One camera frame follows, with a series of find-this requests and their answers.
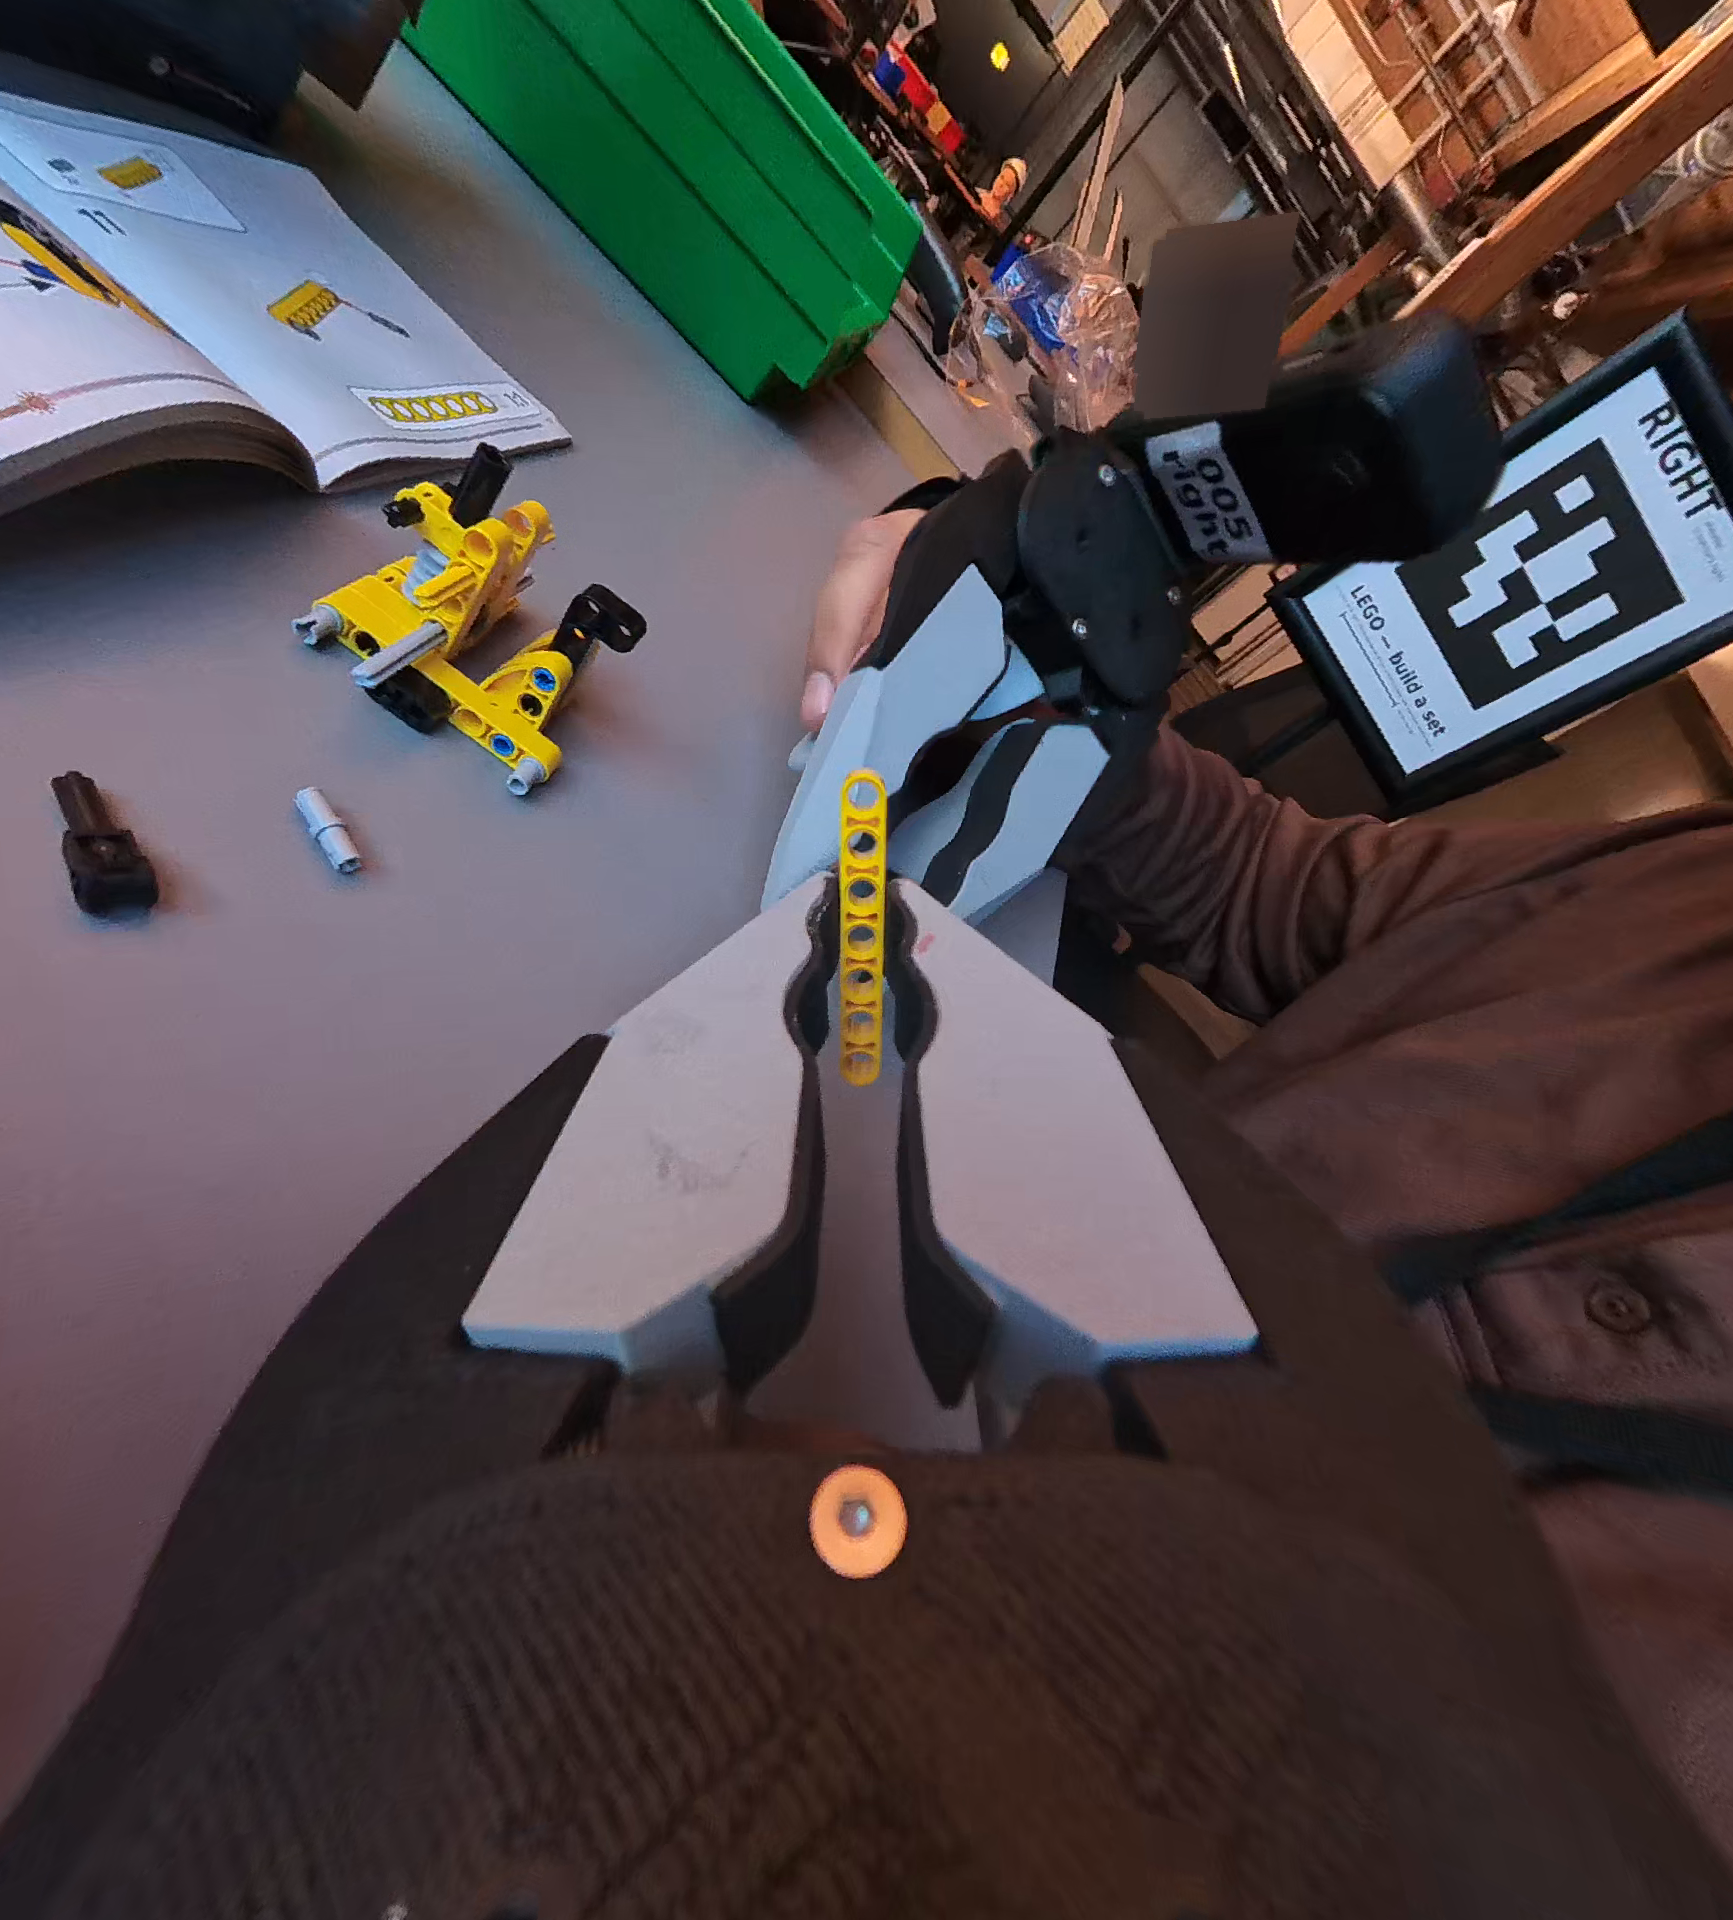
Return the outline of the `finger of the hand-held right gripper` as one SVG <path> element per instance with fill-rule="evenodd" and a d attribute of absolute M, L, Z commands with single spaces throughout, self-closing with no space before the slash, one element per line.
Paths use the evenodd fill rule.
<path fill-rule="evenodd" d="M 1044 697 L 1040 676 L 1004 631 L 1003 603 L 961 574 L 887 663 L 852 669 L 802 758 L 760 903 L 777 906 L 839 862 L 839 806 L 859 770 L 896 797 L 941 737 Z"/>
<path fill-rule="evenodd" d="M 992 731 L 926 817 L 926 894 L 968 923 L 990 918 L 1053 863 L 1108 764 L 1076 721 L 1018 717 Z"/>

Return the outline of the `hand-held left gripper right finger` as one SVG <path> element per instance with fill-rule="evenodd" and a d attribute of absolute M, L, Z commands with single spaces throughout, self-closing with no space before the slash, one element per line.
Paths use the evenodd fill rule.
<path fill-rule="evenodd" d="M 893 886 L 907 1328 L 936 1404 L 1237 1360 L 1260 1332 L 1115 1037 L 908 880 Z"/>

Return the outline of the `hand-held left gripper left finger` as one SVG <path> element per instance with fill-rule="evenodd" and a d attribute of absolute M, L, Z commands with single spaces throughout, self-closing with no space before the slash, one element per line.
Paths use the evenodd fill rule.
<path fill-rule="evenodd" d="M 461 1328 L 474 1348 L 751 1391 L 812 1315 L 831 880 L 598 1037 Z"/>

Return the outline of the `yellow lego beam with holes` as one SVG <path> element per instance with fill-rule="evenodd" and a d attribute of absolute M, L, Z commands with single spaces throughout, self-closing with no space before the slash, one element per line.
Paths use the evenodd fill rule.
<path fill-rule="evenodd" d="M 845 776 L 839 794 L 839 1071 L 869 1088 L 882 1057 L 882 965 L 887 938 L 887 792 L 869 766 Z"/>

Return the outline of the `person's right forearm brown sleeve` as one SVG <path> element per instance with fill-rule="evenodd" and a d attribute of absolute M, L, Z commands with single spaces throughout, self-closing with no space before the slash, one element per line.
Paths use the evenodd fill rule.
<path fill-rule="evenodd" d="M 1317 817 L 1164 727 L 1111 797 L 1084 804 L 1055 862 L 1132 947 L 1227 1014 L 1265 1023 L 1380 939 L 1438 909 L 1536 883 L 1639 900 L 1645 858 L 1673 900 L 1733 878 L 1733 802 L 1622 822 Z"/>

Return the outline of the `yellow lego vehicle assembly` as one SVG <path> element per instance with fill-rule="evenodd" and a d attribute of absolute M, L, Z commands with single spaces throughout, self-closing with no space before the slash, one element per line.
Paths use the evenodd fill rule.
<path fill-rule="evenodd" d="M 498 506 L 509 477 L 509 455 L 482 442 L 453 484 L 395 492 L 382 515 L 415 532 L 416 549 L 316 598 L 292 630 L 310 650 L 350 653 L 350 683 L 413 731 L 459 731 L 495 755 L 506 790 L 523 799 L 560 766 L 546 727 L 595 653 L 631 653 L 646 617 L 613 587 L 590 584 L 489 677 L 461 668 L 518 612 L 533 557 L 554 535 L 541 501 Z"/>

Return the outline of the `black lego pin connector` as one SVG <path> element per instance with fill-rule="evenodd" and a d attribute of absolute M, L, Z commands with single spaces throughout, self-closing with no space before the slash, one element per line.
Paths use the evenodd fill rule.
<path fill-rule="evenodd" d="M 62 863 L 76 908 L 92 918 L 145 913 L 157 906 L 157 874 L 134 831 L 122 828 L 101 790 L 82 771 L 50 780 L 62 815 Z"/>

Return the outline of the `open lego instruction booklet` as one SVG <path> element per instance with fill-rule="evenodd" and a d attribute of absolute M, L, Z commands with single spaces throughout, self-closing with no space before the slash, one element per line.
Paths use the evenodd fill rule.
<path fill-rule="evenodd" d="M 306 167 L 0 90 L 0 515 L 136 467 L 324 495 L 569 442 Z"/>

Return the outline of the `person's right hand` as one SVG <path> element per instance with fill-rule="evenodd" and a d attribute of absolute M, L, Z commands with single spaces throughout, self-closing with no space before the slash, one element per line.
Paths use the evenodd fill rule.
<path fill-rule="evenodd" d="M 806 642 L 800 726 L 808 735 L 820 731 L 839 683 L 874 643 L 901 549 L 924 518 L 923 508 L 902 508 L 862 518 L 842 533 Z"/>

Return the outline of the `clear plastic bag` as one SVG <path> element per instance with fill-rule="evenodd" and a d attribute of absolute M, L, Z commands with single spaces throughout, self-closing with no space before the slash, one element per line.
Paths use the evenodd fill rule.
<path fill-rule="evenodd" d="M 1132 289 L 1069 243 L 1020 252 L 971 285 L 943 359 L 964 397 L 1004 403 L 1032 435 L 1111 425 L 1135 397 Z"/>

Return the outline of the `shelf with coloured boxes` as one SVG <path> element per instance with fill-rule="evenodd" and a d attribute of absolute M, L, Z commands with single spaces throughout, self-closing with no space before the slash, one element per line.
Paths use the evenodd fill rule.
<path fill-rule="evenodd" d="M 891 163 L 898 186 L 924 192 L 938 213 L 998 228 L 1027 179 L 1025 159 L 998 159 L 974 181 L 978 137 L 947 103 L 936 77 L 936 4 L 759 2 L 754 10 L 848 128 Z"/>

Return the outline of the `person's brown shirt torso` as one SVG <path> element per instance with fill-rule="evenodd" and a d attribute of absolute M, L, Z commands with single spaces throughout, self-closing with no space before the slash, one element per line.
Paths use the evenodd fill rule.
<path fill-rule="evenodd" d="M 1209 1095 L 1473 1400 L 1620 1700 L 1733 1862 L 1733 878 L 1438 909 L 1253 1021 Z"/>

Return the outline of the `green plastic bin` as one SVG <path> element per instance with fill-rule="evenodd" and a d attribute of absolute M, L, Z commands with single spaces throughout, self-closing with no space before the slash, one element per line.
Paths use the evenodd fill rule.
<path fill-rule="evenodd" d="M 753 6 L 430 2 L 402 38 L 736 396 L 888 317 L 923 220 Z"/>

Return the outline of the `wooden workbench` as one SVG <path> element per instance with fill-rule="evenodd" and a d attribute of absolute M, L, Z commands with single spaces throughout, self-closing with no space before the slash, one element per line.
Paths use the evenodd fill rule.
<path fill-rule="evenodd" d="M 1515 323 L 1733 179 L 1733 4 L 1273 4 L 1364 177 L 1370 240 L 1280 351 L 1416 275 L 1408 313 Z"/>

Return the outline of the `dark container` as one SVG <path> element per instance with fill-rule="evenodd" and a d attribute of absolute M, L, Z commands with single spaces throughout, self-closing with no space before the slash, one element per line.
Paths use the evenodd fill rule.
<path fill-rule="evenodd" d="M 303 87 L 359 108 L 421 2 L 0 2 L 0 86 L 266 139 Z"/>

